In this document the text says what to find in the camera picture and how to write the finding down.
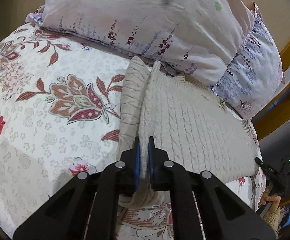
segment pillow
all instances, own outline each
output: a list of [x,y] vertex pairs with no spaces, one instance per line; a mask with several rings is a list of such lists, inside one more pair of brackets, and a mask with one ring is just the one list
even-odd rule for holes
[[239,1],[45,0],[42,26],[190,69],[209,85],[224,74],[252,26],[253,13]]
[[283,76],[277,47],[261,16],[257,15],[246,45],[211,90],[242,118],[251,119],[271,101]]

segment bed sheet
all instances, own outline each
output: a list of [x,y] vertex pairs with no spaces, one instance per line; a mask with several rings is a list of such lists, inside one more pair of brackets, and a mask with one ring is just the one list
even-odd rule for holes
[[[128,64],[98,44],[35,23],[0,43],[0,226],[10,237],[78,172],[99,172],[116,160]],[[227,186],[254,209],[264,174]],[[117,240],[172,238],[170,203],[119,207]]]

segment metal screw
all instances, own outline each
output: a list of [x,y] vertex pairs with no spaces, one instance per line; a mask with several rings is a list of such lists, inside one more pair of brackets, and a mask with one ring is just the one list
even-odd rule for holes
[[202,177],[205,179],[210,179],[212,177],[212,174],[209,171],[203,171]]
[[125,167],[125,164],[126,164],[125,162],[118,161],[118,162],[115,163],[115,166],[117,168],[121,169],[121,168]]
[[174,163],[172,161],[164,161],[164,166],[167,168],[171,168],[174,166]]
[[85,171],[81,171],[79,174],[77,174],[77,177],[78,177],[79,179],[86,179],[87,176],[88,176],[88,173],[85,172]]

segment beige knit sweater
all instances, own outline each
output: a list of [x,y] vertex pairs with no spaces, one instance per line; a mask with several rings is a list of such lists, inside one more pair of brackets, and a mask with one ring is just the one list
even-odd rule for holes
[[118,156],[133,146],[138,134],[141,144],[140,189],[132,198],[121,197],[125,207],[158,204],[168,194],[154,193],[148,180],[148,139],[188,171],[211,171],[222,182],[251,176],[258,168],[247,120],[228,113],[223,99],[190,77],[171,78],[152,72],[134,57],[126,71],[121,96]]

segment human hand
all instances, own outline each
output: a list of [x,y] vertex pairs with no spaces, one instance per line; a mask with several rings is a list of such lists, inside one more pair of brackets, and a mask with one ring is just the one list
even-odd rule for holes
[[263,195],[261,197],[261,201],[258,203],[258,207],[260,207],[261,205],[266,205],[266,201],[272,202],[272,205],[270,206],[270,208],[266,212],[266,214],[272,214],[272,213],[275,213],[277,211],[278,205],[281,201],[281,197],[279,195],[276,195],[276,194],[274,194],[272,196],[269,196],[268,194],[269,194],[269,188],[266,187],[266,189],[263,192]]

